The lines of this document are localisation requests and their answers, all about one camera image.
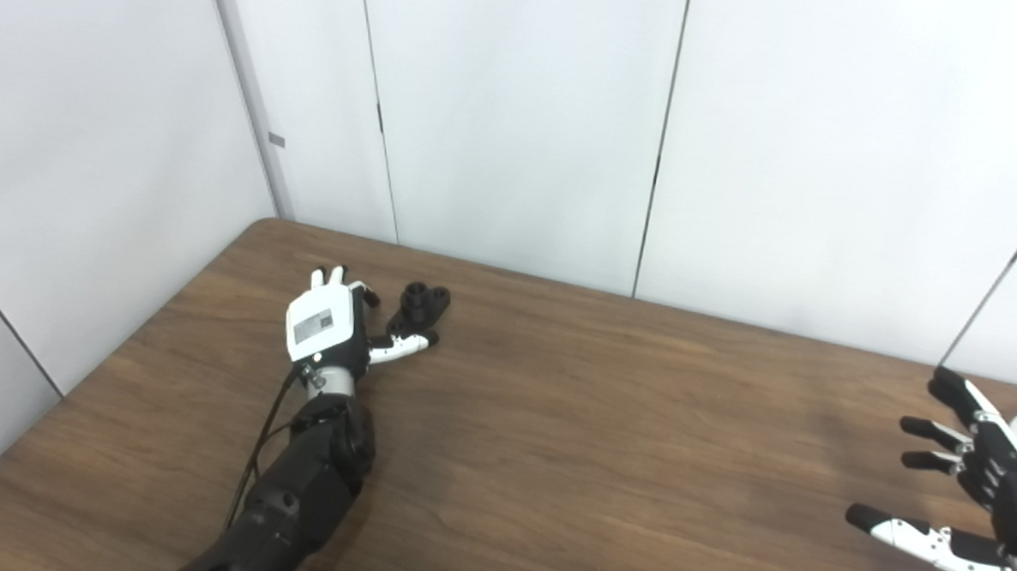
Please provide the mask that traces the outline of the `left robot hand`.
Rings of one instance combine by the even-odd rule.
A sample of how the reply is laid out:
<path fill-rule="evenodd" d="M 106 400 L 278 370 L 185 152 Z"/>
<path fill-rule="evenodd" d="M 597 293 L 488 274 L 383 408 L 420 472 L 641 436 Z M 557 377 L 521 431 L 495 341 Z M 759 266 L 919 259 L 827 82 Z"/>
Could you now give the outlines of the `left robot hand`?
<path fill-rule="evenodd" d="M 336 367 L 359 379 L 372 365 L 399 361 L 439 342 L 435 330 L 386 331 L 373 335 L 369 315 L 381 298 L 362 281 L 348 281 L 348 266 L 318 266 L 309 289 L 296 296 L 285 315 L 291 362 L 313 370 Z"/>

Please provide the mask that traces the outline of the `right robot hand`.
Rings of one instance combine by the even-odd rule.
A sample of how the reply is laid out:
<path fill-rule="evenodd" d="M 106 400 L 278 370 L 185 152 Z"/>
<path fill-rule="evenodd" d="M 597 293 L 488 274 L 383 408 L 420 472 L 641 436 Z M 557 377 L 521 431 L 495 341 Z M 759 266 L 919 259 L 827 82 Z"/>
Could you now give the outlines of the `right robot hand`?
<path fill-rule="evenodd" d="M 900 429 L 935 442 L 940 450 L 905 451 L 900 463 L 913 471 L 944 473 L 990 516 L 992 537 L 926 520 L 895 516 L 853 503 L 845 521 L 868 536 L 942 571 L 1017 571 L 1017 435 L 975 383 L 937 366 L 928 393 L 950 409 L 962 430 L 904 416 Z"/>

